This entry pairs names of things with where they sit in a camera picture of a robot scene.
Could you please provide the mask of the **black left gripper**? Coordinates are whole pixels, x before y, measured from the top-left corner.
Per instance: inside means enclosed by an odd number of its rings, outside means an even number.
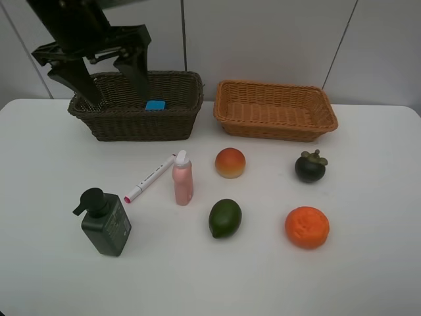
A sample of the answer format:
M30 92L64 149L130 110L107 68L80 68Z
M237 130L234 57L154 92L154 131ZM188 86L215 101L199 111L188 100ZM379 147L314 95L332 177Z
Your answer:
M32 52L44 66L50 63L50 79L66 86L92 105L101 93L85 62L96 64L117 56L115 67L128 79L142 99L149 98L147 50L151 36L146 25L111 26L98 1L28 1L54 42Z

